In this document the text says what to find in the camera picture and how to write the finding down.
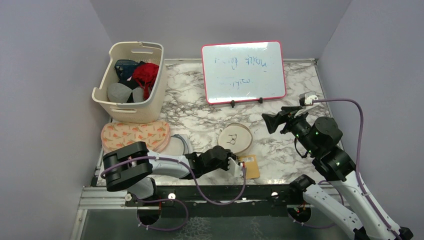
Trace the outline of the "white mesh laundry bag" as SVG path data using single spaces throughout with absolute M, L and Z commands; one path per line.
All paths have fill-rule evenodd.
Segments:
M 246 125 L 231 123 L 220 131 L 217 144 L 237 156 L 244 156 L 250 151 L 253 140 L 253 134 Z

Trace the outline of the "red bra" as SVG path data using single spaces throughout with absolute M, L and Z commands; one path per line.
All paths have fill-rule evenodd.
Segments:
M 150 92 L 157 79 L 159 67 L 160 66 L 157 64 L 141 61 L 132 74 L 132 79 L 143 90 L 144 100 L 147 100 L 150 97 Z

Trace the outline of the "grey bra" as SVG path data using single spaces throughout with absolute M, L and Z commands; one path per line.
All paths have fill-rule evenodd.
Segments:
M 131 89 L 122 83 L 113 83 L 107 88 L 108 100 L 112 103 L 141 103 L 145 100 L 141 87 Z

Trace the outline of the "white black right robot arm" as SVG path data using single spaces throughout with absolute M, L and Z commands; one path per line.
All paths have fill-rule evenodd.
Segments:
M 275 115 L 263 113 L 270 134 L 283 125 L 281 134 L 292 133 L 294 142 L 311 156 L 315 169 L 347 201 L 345 207 L 329 196 L 312 178 L 303 174 L 289 184 L 289 199 L 312 204 L 339 226 L 351 240 L 410 240 L 412 231 L 399 226 L 377 203 L 356 172 L 351 157 L 337 146 L 343 133 L 331 117 L 321 116 L 313 125 L 301 106 L 283 106 Z

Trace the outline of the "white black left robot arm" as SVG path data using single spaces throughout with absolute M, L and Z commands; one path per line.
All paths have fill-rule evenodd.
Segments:
M 171 156 L 149 150 L 145 142 L 137 141 L 105 154 L 102 162 L 104 170 L 100 177 L 105 180 L 107 191 L 126 190 L 147 206 L 157 200 L 153 175 L 197 181 L 218 169 L 235 177 L 243 177 L 246 172 L 237 156 L 219 145 L 205 152 Z

